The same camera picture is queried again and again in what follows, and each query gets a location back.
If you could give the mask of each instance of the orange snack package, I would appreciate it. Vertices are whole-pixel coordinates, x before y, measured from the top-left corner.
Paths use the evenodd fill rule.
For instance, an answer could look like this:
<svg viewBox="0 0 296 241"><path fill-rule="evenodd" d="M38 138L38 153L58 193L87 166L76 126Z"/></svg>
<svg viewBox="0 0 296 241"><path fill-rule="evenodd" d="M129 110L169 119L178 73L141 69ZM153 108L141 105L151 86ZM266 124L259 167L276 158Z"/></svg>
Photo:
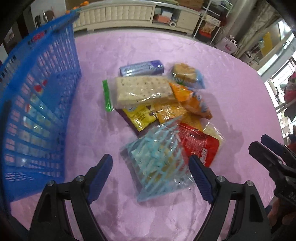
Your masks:
<svg viewBox="0 0 296 241"><path fill-rule="evenodd" d="M187 110L180 103L155 103L153 107L154 114L156 114L161 124L165 123L169 119L173 119L187 113Z"/></svg>
<svg viewBox="0 0 296 241"><path fill-rule="evenodd" d="M170 86L176 99L186 110L208 120L213 117L200 94L179 84L170 83Z"/></svg>

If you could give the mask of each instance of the white drawer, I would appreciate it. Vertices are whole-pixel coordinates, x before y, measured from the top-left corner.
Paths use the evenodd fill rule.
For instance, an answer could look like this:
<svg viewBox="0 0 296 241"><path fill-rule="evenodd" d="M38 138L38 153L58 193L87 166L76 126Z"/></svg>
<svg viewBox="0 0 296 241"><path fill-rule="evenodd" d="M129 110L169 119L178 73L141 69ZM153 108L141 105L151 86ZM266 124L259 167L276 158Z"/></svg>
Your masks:
<svg viewBox="0 0 296 241"><path fill-rule="evenodd" d="M199 18L197 14L181 11L177 21L177 27L194 30Z"/></svg>
<svg viewBox="0 0 296 241"><path fill-rule="evenodd" d="M153 7L150 6L111 6L87 9L80 12L79 18L73 23L74 28L93 23L118 20L150 21Z"/></svg>

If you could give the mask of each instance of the screw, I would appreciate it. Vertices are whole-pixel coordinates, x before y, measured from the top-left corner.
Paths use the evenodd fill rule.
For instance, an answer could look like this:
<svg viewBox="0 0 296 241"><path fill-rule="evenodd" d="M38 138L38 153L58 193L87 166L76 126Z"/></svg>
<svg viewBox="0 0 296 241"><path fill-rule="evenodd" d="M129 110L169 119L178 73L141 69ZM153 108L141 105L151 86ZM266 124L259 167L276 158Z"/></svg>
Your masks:
<svg viewBox="0 0 296 241"><path fill-rule="evenodd" d="M84 176L78 176L75 178L77 182L82 182L84 180Z"/></svg>
<svg viewBox="0 0 296 241"><path fill-rule="evenodd" d="M47 185L50 186L50 187L51 187L52 185L54 185L54 180L50 180L50 181L48 181L48 182L47 182Z"/></svg>
<svg viewBox="0 0 296 241"><path fill-rule="evenodd" d="M249 187L252 187L252 186L254 186L254 183L253 183L252 181L247 181L247 185L248 185Z"/></svg>
<svg viewBox="0 0 296 241"><path fill-rule="evenodd" d="M225 177L223 177L223 176L217 176L217 179L221 183L225 181Z"/></svg>

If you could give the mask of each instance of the pink tablecloth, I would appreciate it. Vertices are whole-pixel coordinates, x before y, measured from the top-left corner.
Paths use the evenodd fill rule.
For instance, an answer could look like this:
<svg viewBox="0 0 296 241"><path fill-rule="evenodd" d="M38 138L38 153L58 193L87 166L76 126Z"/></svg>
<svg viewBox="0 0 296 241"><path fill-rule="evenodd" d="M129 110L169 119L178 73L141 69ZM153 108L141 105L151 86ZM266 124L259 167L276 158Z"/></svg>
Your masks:
<svg viewBox="0 0 296 241"><path fill-rule="evenodd" d="M268 134L283 142L276 112L255 70L240 60L181 36L148 31L107 31L76 38L82 79L68 124L66 181L85 174L105 153L113 157L111 174L99 199L91 205L109 240L193 240L209 204L196 186L151 201L137 203L135 188L119 149L136 138L116 113L106 113L102 80L118 76L119 67L160 59L166 67L184 62L199 69L207 89L202 91L212 123L226 139L212 163L217 175L231 182L253 180L263 204L273 196L268 172L248 154L249 144ZM12 214L27 228L39 195L12 203ZM81 234L68 208L76 238ZM221 236L230 225L228 215Z"/></svg>

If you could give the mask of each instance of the red snack package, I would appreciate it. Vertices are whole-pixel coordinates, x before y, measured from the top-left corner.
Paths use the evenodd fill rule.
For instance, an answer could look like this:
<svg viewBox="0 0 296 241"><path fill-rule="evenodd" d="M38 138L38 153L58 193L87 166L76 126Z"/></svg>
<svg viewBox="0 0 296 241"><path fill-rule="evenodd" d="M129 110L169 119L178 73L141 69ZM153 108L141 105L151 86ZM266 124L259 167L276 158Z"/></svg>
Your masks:
<svg viewBox="0 0 296 241"><path fill-rule="evenodd" d="M183 122L179 125L179 137L188 158L197 155L209 167L218 151L219 141Z"/></svg>

